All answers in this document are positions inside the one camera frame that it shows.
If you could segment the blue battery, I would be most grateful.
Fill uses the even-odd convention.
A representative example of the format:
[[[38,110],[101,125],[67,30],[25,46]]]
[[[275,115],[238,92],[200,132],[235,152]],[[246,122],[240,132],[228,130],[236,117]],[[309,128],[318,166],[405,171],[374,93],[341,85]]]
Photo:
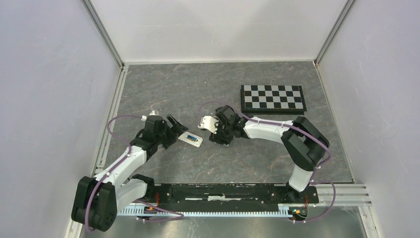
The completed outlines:
[[[194,137],[194,136],[192,136],[192,135],[188,135],[188,136],[187,136],[187,139],[188,139],[188,140],[191,140],[191,141],[193,141],[193,142],[197,142],[197,141],[198,141],[198,138],[196,138],[196,137]]]

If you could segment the white remote control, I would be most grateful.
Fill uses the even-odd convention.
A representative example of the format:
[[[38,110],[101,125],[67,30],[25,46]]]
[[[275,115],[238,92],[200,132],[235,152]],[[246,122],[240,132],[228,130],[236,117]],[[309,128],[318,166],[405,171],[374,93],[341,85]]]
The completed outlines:
[[[182,133],[179,137],[178,140],[183,141],[187,144],[190,144],[194,147],[199,148],[202,143],[203,143],[203,139],[197,135],[194,135],[188,131]]]

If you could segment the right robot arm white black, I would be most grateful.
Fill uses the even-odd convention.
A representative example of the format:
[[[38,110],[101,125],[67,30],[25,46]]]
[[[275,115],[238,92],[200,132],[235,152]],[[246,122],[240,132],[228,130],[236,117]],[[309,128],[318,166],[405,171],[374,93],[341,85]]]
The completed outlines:
[[[229,145],[233,138],[263,139],[284,145],[294,163],[286,188],[286,196],[292,202],[306,196],[306,188],[322,158],[332,155],[326,137],[302,116],[288,121],[266,120],[246,116],[225,105],[217,108],[214,116],[202,117],[198,127],[210,132],[211,142],[221,145]]]

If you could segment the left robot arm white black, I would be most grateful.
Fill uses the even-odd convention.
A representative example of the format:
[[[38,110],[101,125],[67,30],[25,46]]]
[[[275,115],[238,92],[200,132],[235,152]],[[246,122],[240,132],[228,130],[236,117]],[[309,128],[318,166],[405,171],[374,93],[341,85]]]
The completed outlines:
[[[77,185],[71,220],[85,225],[87,231],[107,231],[123,208],[137,199],[150,202],[156,195],[152,178],[132,173],[156,153],[159,146],[167,149],[188,128],[172,115],[165,118],[149,114],[141,116],[145,126],[126,150],[109,167],[93,177],[82,177]]]

